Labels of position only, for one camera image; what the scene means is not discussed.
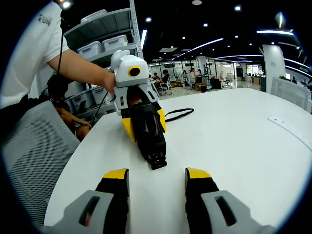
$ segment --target black cable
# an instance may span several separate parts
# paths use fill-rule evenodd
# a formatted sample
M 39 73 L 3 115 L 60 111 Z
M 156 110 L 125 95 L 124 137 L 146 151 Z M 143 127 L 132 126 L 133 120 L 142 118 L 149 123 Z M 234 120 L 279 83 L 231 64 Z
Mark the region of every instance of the black cable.
M 62 51 L 63 51 L 63 37 L 64 37 L 64 34 L 63 34 L 63 30 L 62 30 L 62 36 L 61 36 L 61 40 L 60 40 L 60 54 L 59 54 L 59 59 L 58 59 L 58 74 L 59 74 L 59 70 L 60 70 L 60 61 L 62 59 Z
M 94 117 L 93 117 L 92 123 L 94 123 L 94 120 L 96 119 L 96 116 L 97 116 L 97 114 L 98 114 L 98 111 L 99 111 L 99 109 L 101 108 L 101 105 L 103 104 L 104 99 L 106 98 L 107 94 L 108 94 L 108 92 L 106 92 L 105 96 L 103 97 L 103 100 L 102 100 L 101 104 L 99 105 L 96 114 L 95 114 Z
M 181 114 L 181 115 L 179 115 L 179 116 L 173 117 L 173 118 L 166 119 L 166 123 L 167 123 L 167 122 L 170 122 L 170 121 L 174 121 L 174 120 L 176 120 L 176 119 L 178 119 L 178 118 L 182 118 L 182 117 L 184 117 L 184 116 L 187 116 L 187 115 L 189 115 L 190 113 L 194 112 L 194 109 L 193 109 L 193 108 L 185 108 L 185 109 L 179 109 L 179 110 L 171 111 L 171 112 L 168 112 L 168 113 L 165 115 L 165 117 L 166 117 L 168 114 L 172 114 L 172 113 L 176 113 L 176 112 L 182 112 L 182 111 L 188 111 L 188 112 L 186 112 L 186 113 L 184 113 L 184 114 Z

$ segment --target person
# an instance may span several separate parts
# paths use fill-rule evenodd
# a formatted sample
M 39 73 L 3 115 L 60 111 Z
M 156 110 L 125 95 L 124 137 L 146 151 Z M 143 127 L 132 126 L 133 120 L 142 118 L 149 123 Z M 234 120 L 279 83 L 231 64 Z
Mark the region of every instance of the person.
M 111 94 L 116 85 L 114 73 L 88 62 L 67 46 L 62 36 L 61 8 L 48 3 L 32 19 L 13 51 L 2 81 L 0 95 L 1 121 L 6 135 L 15 123 L 38 103 L 29 100 L 32 82 L 40 68 L 50 66 L 64 77 L 104 87 Z
M 190 76 L 191 76 L 191 79 L 196 79 L 195 68 L 193 67 L 191 68 Z
M 294 77 L 292 77 L 292 82 L 295 83 L 295 84 L 297 84 L 297 81 L 295 80 Z
M 158 80 L 158 79 L 159 79 L 159 77 L 157 76 L 157 72 L 154 72 L 153 79 L 154 79 L 154 80 Z
M 70 113 L 70 108 L 64 101 L 64 95 L 67 90 L 67 79 L 60 74 L 52 75 L 48 80 L 48 95 L 41 94 L 39 96 L 39 101 L 51 101 L 67 127 L 75 134 L 78 140 L 82 141 L 89 133 L 92 126 L 89 122 L 77 118 Z
M 165 75 L 164 78 L 158 79 L 154 84 L 157 89 L 161 88 L 160 86 L 161 83 L 167 83 L 169 79 L 169 74 L 168 74 L 167 69 L 163 70 L 162 73 Z

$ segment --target hand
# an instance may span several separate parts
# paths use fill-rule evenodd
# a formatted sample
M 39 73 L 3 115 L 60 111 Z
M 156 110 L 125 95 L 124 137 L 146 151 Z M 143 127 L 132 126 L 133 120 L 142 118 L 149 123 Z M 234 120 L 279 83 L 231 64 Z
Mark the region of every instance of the hand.
M 114 95 L 114 87 L 116 86 L 115 74 L 107 72 L 103 78 L 102 87 L 104 87 L 111 95 Z
M 83 122 L 81 123 L 81 125 L 82 125 L 82 126 L 87 126 L 89 129 L 92 128 L 91 123 L 89 123 L 89 122 L 87 122 L 87 121 L 83 121 Z

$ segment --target white t-shirt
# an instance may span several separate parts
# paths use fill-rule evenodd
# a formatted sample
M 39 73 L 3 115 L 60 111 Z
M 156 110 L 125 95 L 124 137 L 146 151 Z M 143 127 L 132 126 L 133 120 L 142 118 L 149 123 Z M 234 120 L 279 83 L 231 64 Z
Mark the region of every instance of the white t-shirt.
M 60 54 L 62 29 L 61 8 L 47 4 L 33 18 L 19 39 L 7 66 L 0 90 L 0 109 L 19 103 L 30 92 L 38 69 Z M 63 49 L 68 50 L 63 39 Z

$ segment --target gray gripper part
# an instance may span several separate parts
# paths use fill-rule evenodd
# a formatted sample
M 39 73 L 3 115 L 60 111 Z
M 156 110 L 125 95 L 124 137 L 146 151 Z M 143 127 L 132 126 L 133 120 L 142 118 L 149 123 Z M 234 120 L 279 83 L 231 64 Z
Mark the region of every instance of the gray gripper part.
M 113 194 L 88 190 L 65 208 L 63 219 L 53 227 L 43 227 L 46 234 L 103 234 L 104 222 Z M 93 197 L 99 200 L 92 212 L 89 225 L 79 223 L 80 217 Z
M 213 234 L 272 234 L 275 228 L 261 226 L 250 216 L 250 209 L 228 191 L 201 195 L 209 214 Z M 232 211 L 236 223 L 228 226 L 217 200 L 223 198 Z

